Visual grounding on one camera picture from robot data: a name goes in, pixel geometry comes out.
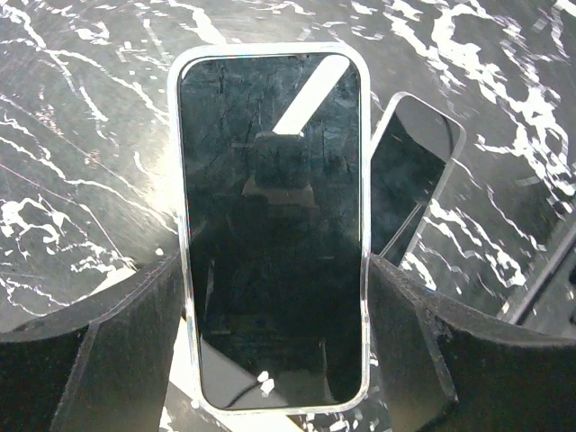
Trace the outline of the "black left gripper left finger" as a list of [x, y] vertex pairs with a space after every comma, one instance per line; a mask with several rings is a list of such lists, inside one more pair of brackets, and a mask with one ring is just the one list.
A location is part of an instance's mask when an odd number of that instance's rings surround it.
[[157, 431], [184, 283], [178, 253], [1, 335], [3, 431]]

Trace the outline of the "black smartphone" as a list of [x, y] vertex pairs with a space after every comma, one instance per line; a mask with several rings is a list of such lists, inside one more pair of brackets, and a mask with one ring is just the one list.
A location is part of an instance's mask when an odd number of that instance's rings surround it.
[[437, 108], [406, 92], [392, 97], [371, 142], [374, 254], [397, 266], [414, 248], [465, 140], [464, 127]]

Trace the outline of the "spare phone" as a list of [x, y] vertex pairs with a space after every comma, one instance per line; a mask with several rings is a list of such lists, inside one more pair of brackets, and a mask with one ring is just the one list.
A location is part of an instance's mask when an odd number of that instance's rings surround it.
[[205, 45], [167, 100], [192, 385], [228, 415], [366, 394], [369, 73], [335, 42]]

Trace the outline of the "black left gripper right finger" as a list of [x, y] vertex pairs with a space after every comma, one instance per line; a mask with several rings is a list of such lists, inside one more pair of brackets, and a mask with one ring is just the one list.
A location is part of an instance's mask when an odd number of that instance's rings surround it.
[[573, 340], [495, 319], [379, 256], [368, 308], [393, 430], [574, 430]]

